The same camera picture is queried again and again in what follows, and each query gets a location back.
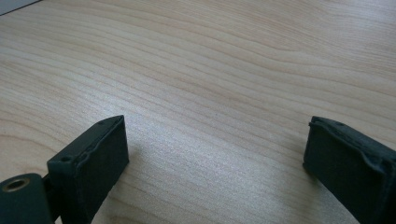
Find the wood grain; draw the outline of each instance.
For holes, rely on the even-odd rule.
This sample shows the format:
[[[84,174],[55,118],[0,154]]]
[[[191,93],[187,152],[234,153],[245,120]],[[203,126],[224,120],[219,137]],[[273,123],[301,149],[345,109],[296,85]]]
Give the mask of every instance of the wood grain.
[[[396,148],[396,2],[44,0],[0,17],[0,179],[125,115],[93,223],[356,223],[302,168],[311,116]]]

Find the black clamp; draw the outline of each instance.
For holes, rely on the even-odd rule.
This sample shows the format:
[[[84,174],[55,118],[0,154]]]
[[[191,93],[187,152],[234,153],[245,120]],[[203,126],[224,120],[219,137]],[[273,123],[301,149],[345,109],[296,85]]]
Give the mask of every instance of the black clamp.
[[[360,223],[396,223],[396,152],[331,119],[309,126],[304,168]]]
[[[91,223],[129,162],[123,116],[104,119],[47,162],[0,183],[0,223]]]

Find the screw hole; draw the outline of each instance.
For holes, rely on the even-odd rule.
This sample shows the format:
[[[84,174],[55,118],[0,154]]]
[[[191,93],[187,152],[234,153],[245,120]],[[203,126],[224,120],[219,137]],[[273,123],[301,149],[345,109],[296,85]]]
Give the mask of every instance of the screw hole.
[[[23,179],[15,179],[5,186],[3,186],[3,191],[10,193],[13,191],[17,191],[19,189],[23,189],[25,186],[29,184],[30,180],[28,178],[23,178]]]
[[[65,156],[61,158],[61,161],[71,161],[72,157],[71,156]]]

